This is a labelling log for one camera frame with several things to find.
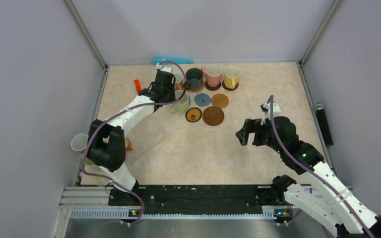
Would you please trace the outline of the pink printed mug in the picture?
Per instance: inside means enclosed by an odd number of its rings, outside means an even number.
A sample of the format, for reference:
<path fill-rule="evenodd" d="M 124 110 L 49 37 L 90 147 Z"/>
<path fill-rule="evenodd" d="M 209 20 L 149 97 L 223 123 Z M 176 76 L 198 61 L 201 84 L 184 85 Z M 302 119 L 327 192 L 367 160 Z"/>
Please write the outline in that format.
<path fill-rule="evenodd" d="M 174 75 L 174 79 L 175 79 L 175 86 L 174 86 L 175 91 L 183 90 L 184 87 L 183 87 L 182 75 L 179 73 L 174 73 L 173 75 Z"/>

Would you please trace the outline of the light green mug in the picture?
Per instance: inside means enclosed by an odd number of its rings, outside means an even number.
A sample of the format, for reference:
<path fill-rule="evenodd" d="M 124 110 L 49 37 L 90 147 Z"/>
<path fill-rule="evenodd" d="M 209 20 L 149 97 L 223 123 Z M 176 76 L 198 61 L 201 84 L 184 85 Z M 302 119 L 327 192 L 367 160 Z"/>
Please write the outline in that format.
<path fill-rule="evenodd" d="M 186 92 L 177 102 L 173 103 L 169 108 L 169 113 L 184 113 L 190 104 L 189 95 Z"/>

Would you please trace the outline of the woven rattan coaster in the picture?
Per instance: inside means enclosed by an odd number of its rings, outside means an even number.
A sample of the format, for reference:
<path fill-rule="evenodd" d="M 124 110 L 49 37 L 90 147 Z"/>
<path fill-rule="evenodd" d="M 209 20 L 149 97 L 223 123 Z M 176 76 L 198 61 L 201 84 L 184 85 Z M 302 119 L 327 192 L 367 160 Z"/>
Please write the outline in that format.
<path fill-rule="evenodd" d="M 203 86 L 203 87 L 201 87 L 201 88 L 199 88 L 199 89 L 197 89 L 197 90 L 190 90 L 190 89 L 188 89 L 187 92 L 190 92 L 190 93 L 199 93 L 199 92 L 201 92 L 204 88 L 205 88 L 205 87 Z"/>

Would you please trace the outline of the dark green mug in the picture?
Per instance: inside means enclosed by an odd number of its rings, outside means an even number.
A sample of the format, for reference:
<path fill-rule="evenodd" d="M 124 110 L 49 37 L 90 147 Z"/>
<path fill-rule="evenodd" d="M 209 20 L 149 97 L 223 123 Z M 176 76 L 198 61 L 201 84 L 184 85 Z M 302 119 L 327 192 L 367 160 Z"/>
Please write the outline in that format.
<path fill-rule="evenodd" d="M 197 91 L 203 87 L 203 73 L 200 68 L 190 68 L 185 73 L 187 88 Z"/>

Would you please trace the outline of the brown grooved coaster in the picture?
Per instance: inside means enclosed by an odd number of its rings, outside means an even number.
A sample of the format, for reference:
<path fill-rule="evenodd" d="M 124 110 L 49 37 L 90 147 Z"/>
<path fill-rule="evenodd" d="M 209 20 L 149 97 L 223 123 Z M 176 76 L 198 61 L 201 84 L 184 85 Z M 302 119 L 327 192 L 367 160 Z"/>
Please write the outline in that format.
<path fill-rule="evenodd" d="M 202 113 L 203 121 L 209 126 L 220 125 L 225 118 L 225 114 L 221 108 L 208 107 Z"/>

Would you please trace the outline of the brown paw print coaster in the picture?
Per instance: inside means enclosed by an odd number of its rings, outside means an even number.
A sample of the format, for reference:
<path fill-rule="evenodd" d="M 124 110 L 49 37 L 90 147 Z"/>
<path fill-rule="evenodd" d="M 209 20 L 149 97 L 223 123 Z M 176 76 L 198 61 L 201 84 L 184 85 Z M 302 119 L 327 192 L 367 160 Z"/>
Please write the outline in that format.
<path fill-rule="evenodd" d="M 202 118 L 202 111 L 197 107 L 190 108 L 186 111 L 185 118 L 188 122 L 198 122 Z"/>

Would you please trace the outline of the grey silicone coaster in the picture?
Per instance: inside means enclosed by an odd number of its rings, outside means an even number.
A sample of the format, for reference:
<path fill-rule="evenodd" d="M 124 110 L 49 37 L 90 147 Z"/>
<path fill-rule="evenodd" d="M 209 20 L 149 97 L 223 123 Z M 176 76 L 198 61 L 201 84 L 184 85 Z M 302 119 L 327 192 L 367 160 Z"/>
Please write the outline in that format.
<path fill-rule="evenodd" d="M 211 104 L 211 97 L 205 93 L 199 93 L 194 97 L 195 104 L 199 107 L 206 107 Z"/>

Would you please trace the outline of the light wooden coaster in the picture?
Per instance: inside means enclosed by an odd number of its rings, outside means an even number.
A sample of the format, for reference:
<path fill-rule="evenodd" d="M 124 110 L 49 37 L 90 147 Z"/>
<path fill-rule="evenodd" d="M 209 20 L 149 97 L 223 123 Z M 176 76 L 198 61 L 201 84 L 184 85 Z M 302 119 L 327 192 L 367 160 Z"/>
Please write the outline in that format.
<path fill-rule="evenodd" d="M 229 105 L 229 98 L 225 94 L 215 94 L 211 98 L 211 103 L 214 107 L 225 108 Z"/>

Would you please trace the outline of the dark wooden coaster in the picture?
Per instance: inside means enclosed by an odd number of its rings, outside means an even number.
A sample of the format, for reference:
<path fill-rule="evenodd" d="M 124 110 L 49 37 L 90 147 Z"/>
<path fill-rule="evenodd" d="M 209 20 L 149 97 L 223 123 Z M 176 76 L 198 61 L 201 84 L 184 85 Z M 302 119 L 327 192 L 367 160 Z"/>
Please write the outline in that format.
<path fill-rule="evenodd" d="M 205 86 L 205 88 L 206 88 L 207 90 L 209 90 L 209 91 L 216 91 L 216 90 L 218 90 L 218 89 L 221 88 L 221 84 L 218 84 L 218 85 L 215 86 L 215 87 L 211 87 L 211 86 L 209 86 L 207 83 L 205 83 L 204 86 Z"/>
<path fill-rule="evenodd" d="M 236 89 L 239 88 L 239 83 L 237 83 L 237 84 L 235 85 L 234 88 L 228 88 L 228 87 L 225 85 L 225 82 L 222 81 L 222 87 L 223 87 L 225 90 L 227 90 L 227 91 L 234 91 L 234 90 L 236 90 Z"/>

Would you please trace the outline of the plain pink mug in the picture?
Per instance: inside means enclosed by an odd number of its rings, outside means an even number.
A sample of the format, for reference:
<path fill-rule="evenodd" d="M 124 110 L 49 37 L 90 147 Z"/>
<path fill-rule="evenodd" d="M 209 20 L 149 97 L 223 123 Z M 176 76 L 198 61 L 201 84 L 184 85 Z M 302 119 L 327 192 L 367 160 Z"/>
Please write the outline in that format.
<path fill-rule="evenodd" d="M 211 64 L 201 68 L 206 83 L 210 88 L 219 87 L 222 78 L 222 67 L 217 64 Z"/>

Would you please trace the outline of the yellow mug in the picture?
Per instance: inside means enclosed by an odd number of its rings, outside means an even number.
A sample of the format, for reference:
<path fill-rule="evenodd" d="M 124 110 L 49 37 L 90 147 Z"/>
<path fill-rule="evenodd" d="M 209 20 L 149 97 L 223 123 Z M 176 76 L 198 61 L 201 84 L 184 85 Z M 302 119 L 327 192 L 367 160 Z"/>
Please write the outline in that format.
<path fill-rule="evenodd" d="M 224 70 L 223 83 L 227 89 L 235 90 L 238 87 L 241 70 L 234 65 L 227 66 Z"/>

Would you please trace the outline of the black microphone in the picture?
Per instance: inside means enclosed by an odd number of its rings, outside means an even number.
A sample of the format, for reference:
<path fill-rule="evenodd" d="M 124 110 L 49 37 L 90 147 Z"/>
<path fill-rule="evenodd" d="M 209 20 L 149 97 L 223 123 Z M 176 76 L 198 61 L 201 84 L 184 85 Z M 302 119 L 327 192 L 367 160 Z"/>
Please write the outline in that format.
<path fill-rule="evenodd" d="M 324 103 L 315 103 L 314 110 L 316 113 L 318 125 L 319 125 L 326 147 L 334 145 L 330 128 L 329 128 L 329 123 L 328 123 L 326 112 L 325 112 Z"/>

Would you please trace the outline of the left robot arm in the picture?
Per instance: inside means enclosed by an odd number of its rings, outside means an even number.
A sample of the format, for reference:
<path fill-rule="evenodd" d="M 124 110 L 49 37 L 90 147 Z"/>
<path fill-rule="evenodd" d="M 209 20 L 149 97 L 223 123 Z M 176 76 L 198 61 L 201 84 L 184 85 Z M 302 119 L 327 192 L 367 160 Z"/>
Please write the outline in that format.
<path fill-rule="evenodd" d="M 94 120 L 90 126 L 86 157 L 100 167 L 127 205 L 135 204 L 139 191 L 133 188 L 137 180 L 126 164 L 126 135 L 145 117 L 176 100 L 175 77 L 170 66 L 159 69 L 149 88 L 138 95 L 116 115 L 105 121 Z"/>

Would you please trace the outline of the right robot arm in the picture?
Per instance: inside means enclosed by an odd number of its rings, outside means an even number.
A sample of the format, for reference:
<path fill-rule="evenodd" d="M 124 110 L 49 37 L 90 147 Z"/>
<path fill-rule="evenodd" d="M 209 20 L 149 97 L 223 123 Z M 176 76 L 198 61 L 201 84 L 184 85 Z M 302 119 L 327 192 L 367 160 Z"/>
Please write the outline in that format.
<path fill-rule="evenodd" d="M 299 139 L 287 117 L 246 119 L 236 132 L 242 146 L 254 133 L 254 146 L 276 151 L 284 164 L 309 181 L 323 197 L 317 199 L 293 178 L 273 179 L 271 198 L 277 204 L 295 205 L 323 225 L 336 238 L 381 238 L 381 215 L 363 205 L 345 186 L 311 144 Z"/>

